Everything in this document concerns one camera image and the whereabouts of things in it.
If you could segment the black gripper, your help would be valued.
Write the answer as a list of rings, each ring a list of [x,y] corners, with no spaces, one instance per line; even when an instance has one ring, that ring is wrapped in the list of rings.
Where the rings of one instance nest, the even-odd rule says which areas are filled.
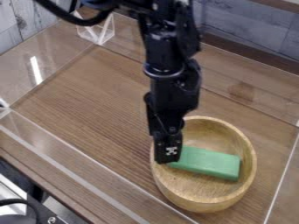
[[[180,159],[182,117],[197,108],[200,87],[201,68],[194,59],[186,61],[176,79],[150,80],[144,103],[148,131],[153,136],[153,160],[157,164],[177,162]]]

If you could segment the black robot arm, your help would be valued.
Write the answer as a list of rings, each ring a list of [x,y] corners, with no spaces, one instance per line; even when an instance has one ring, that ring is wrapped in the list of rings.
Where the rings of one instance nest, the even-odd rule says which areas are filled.
[[[144,43],[142,71],[150,81],[144,95],[153,160],[176,162],[182,151],[184,116],[197,108],[201,69],[193,59],[200,39],[192,15],[192,0],[80,0],[97,10],[88,19],[70,15],[50,0],[33,0],[63,21],[92,26],[124,7],[134,12]]]

